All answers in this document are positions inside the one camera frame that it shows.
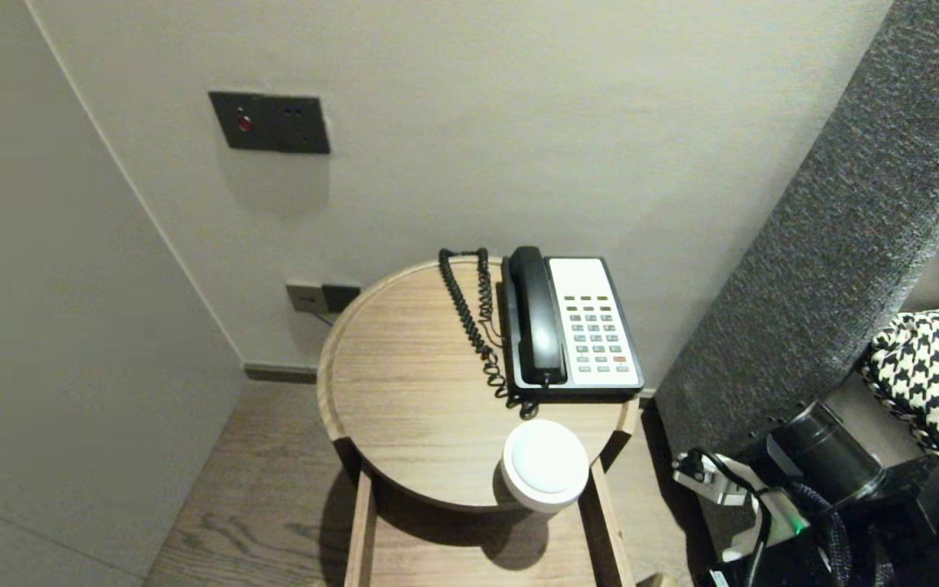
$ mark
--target gray wall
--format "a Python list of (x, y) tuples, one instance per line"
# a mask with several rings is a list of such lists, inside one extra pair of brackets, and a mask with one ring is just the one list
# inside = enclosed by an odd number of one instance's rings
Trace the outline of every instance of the gray wall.
[[(603, 255), (649, 386), (890, 0), (29, 0), (243, 360), (316, 364), (283, 283), (441, 246)], [(205, 93), (319, 95), (334, 153), (227, 148)]]
[(0, 585), (138, 585), (238, 358), (23, 3), (0, 0)]

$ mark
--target power socket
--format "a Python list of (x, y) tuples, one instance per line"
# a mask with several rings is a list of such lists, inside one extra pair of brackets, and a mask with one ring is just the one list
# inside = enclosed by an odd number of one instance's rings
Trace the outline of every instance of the power socket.
[(318, 315), (342, 312), (361, 294), (357, 285), (286, 283), (284, 288), (295, 311)]

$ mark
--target black handset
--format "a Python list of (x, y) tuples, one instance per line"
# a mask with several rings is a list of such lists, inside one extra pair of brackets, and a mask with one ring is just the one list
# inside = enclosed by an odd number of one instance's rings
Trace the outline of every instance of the black handset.
[(519, 309), (517, 353), (522, 378), (538, 386), (566, 382), (562, 326), (549, 272), (537, 246), (521, 246), (509, 256), (509, 278)]

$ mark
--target baseboard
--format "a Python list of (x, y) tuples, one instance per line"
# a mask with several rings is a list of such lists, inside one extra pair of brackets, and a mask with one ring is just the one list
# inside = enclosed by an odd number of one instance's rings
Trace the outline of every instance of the baseboard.
[(254, 382), (317, 383), (316, 367), (297, 367), (294, 364), (246, 363), (241, 368)]

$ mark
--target telephone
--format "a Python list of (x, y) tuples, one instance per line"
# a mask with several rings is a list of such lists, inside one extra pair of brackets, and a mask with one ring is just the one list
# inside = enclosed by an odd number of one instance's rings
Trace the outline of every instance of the telephone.
[[(440, 250), (440, 271), (474, 349), (484, 360), (488, 383), (507, 405), (521, 404), (533, 417), (538, 401), (621, 397), (644, 386), (640, 360), (603, 258), (543, 257), (536, 246), (519, 246), (502, 260), (500, 310), (506, 378), (498, 355), (477, 330), (448, 258)], [(478, 257), (481, 324), (491, 323), (492, 283), (487, 250)]]

